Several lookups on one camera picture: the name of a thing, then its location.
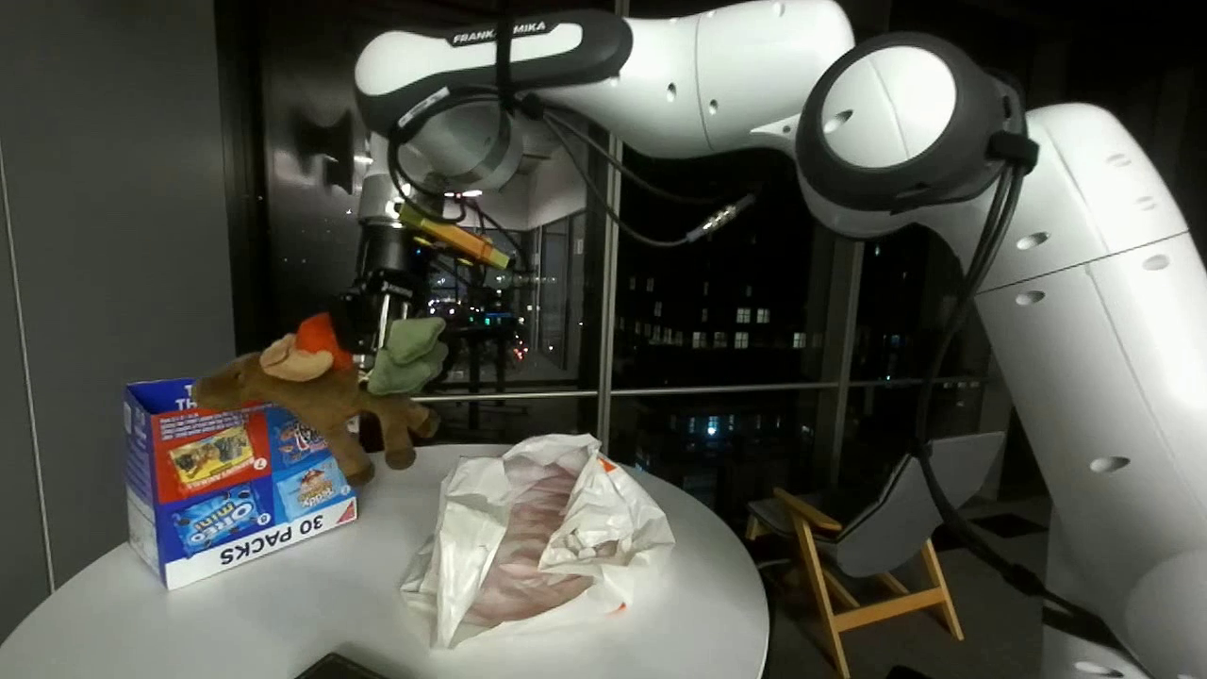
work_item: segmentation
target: white table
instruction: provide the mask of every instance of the white table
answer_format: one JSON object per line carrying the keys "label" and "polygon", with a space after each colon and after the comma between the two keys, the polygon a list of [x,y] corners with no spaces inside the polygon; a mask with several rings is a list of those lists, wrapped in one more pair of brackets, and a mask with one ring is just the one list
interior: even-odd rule
{"label": "white table", "polygon": [[395,591],[434,532],[439,482],[499,445],[424,445],[364,496],[357,525],[165,591],[132,547],[56,590],[0,649],[0,679],[293,679],[327,649],[389,679],[760,679],[768,616],[742,544],[692,496],[634,472],[674,527],[668,575],[619,619],[434,652]]}

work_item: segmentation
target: stuffed toy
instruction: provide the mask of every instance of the stuffed toy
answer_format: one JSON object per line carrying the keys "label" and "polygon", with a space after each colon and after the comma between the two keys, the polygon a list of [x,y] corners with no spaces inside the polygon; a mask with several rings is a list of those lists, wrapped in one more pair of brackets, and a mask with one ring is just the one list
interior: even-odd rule
{"label": "stuffed toy", "polygon": [[372,479],[369,454],[346,430],[355,415],[379,418],[389,468],[413,468],[416,438],[428,442],[443,427],[439,412],[420,409],[406,393],[367,393],[364,369],[338,347],[327,313],[306,317],[299,332],[264,351],[233,360],[219,374],[199,379],[194,386],[194,400],[214,412],[254,400],[286,409],[303,427],[332,445],[332,457],[351,486]]}

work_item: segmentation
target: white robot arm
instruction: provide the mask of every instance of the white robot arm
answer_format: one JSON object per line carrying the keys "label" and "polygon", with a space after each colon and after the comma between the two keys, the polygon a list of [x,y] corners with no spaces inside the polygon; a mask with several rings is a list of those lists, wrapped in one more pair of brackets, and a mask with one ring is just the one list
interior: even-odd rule
{"label": "white robot arm", "polygon": [[[937,37],[854,47],[830,0],[395,29],[367,47],[355,88],[385,171],[429,194],[512,180],[530,119],[557,106],[653,158],[777,149],[848,237],[937,229],[981,267],[977,308],[1051,492],[1050,585],[1112,629],[1133,676],[1207,676],[1207,276],[1112,112],[1026,112]],[[1024,194],[1017,150],[1036,150]],[[981,229],[1007,194],[987,259]],[[1112,659],[1050,652],[1050,676]]]}

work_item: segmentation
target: crumpled plastic bag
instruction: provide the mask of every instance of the crumpled plastic bag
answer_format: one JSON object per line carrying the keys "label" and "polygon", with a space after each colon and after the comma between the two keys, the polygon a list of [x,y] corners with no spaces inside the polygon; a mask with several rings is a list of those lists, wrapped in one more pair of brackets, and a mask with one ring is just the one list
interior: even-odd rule
{"label": "crumpled plastic bag", "polygon": [[668,513],[587,433],[538,433],[465,459],[400,591],[434,649],[494,629],[601,624],[634,608],[674,547]]}

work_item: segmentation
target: blue box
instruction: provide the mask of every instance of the blue box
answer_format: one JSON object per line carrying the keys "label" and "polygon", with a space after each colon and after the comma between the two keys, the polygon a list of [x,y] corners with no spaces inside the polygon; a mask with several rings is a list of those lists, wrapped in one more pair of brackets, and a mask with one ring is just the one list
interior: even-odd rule
{"label": "blue box", "polygon": [[165,590],[357,522],[322,433],[274,403],[198,409],[190,390],[126,390],[130,535]]}

